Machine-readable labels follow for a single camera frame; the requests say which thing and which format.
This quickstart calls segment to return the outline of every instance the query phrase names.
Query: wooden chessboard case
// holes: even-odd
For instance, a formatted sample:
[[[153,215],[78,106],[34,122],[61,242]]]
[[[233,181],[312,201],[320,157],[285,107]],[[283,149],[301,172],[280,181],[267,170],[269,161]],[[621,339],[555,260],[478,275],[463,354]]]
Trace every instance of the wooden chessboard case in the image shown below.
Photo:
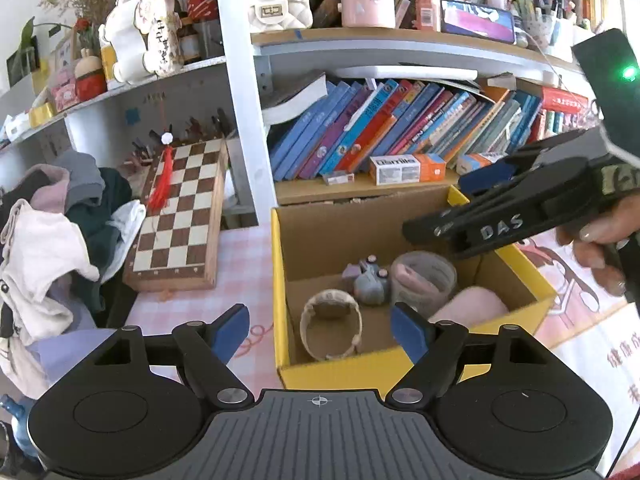
[[[125,261],[127,285],[140,292],[215,287],[226,164],[223,139],[176,148],[169,199],[158,214],[147,212]],[[156,158],[143,202],[153,193],[163,167]]]

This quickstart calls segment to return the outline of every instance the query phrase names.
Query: green leaf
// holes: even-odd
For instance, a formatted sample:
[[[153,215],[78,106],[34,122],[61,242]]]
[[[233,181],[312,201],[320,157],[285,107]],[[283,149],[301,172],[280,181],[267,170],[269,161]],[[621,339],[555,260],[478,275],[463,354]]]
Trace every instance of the green leaf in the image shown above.
[[[22,28],[20,35],[20,49],[23,50],[31,45],[31,37],[33,36],[33,21],[36,19],[33,16]]]

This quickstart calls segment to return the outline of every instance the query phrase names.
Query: screw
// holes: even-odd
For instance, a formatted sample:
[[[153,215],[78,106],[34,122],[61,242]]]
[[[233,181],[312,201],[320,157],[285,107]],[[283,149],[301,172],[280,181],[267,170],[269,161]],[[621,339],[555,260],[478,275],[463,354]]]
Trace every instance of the screw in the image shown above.
[[[415,404],[422,400],[422,393],[415,388],[398,388],[391,394],[395,402],[402,404]]]

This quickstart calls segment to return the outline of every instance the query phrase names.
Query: white handbag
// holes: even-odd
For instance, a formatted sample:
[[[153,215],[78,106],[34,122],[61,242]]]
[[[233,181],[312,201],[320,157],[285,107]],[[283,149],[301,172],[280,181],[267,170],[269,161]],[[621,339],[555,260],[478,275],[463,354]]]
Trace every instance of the white handbag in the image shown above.
[[[313,15],[309,0],[247,0],[250,32],[309,28]]]

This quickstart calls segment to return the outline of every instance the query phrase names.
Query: fingernail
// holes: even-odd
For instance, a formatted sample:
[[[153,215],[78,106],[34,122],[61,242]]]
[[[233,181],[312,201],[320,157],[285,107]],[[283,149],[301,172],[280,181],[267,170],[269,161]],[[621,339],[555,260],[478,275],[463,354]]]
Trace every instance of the fingernail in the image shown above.
[[[609,285],[607,287],[607,291],[612,296],[624,296],[626,291],[626,284],[625,282],[613,283],[612,285]]]
[[[607,264],[602,256],[592,256],[588,259],[587,266],[590,269],[604,269]]]
[[[612,222],[608,218],[598,218],[580,229],[580,240],[597,242],[599,238],[612,229]]]

